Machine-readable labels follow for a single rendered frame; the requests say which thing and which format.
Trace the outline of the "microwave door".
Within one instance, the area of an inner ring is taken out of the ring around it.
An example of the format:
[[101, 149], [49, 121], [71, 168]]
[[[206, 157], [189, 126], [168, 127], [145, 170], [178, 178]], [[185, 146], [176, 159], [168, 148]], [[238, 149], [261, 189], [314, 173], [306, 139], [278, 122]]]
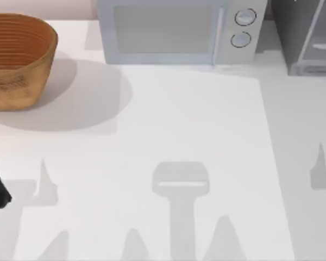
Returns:
[[223, 0], [97, 0], [108, 64], [213, 64]]

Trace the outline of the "round microwave knob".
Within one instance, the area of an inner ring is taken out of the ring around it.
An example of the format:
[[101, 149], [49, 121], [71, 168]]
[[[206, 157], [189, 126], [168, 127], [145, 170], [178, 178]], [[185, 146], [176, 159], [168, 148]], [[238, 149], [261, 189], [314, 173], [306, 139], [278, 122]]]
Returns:
[[235, 22], [239, 26], [249, 26], [256, 20], [257, 14], [253, 9], [239, 10], [235, 15]]
[[244, 48], [248, 46], [251, 43], [251, 41], [252, 41], [252, 37], [247, 32], [234, 34], [230, 39], [230, 43], [235, 48]]

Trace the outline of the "pale microwave oven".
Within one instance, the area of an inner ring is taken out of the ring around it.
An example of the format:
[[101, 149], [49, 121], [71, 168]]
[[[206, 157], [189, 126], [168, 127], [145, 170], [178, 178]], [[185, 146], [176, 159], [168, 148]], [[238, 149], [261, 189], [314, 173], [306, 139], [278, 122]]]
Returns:
[[[221, 38], [218, 45], [216, 65], [244, 64], [253, 60], [261, 31], [267, 0], [223, 0], [223, 21]], [[235, 15], [239, 10], [253, 9], [256, 20], [249, 26], [239, 26]], [[251, 43], [244, 48], [235, 48], [230, 43], [234, 34], [247, 32], [251, 35]]]

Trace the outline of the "brown woven basket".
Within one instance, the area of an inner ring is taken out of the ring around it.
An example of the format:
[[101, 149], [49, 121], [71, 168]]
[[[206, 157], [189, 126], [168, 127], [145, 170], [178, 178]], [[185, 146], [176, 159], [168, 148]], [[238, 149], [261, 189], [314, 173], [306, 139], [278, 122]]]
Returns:
[[0, 111], [32, 107], [51, 72], [58, 34], [42, 19], [0, 13]]

